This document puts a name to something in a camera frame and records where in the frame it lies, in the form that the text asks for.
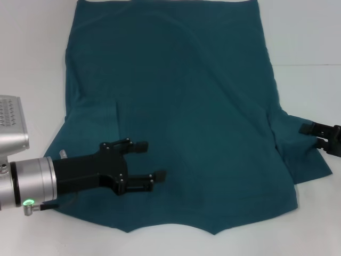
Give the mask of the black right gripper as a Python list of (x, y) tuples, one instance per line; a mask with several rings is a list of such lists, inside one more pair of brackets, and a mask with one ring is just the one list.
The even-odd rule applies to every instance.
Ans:
[(300, 134), (319, 137), (315, 147), (324, 150), (327, 154), (340, 157), (340, 126), (327, 126), (319, 123), (302, 124)]

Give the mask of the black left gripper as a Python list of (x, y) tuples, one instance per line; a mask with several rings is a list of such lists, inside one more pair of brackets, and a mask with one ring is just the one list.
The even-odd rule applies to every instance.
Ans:
[(166, 171), (128, 175), (124, 155), (146, 153), (148, 142), (134, 143), (130, 138), (100, 144), (91, 155), (53, 161), (57, 195), (62, 196), (94, 188), (109, 188), (116, 195), (151, 192), (156, 183), (164, 182)]

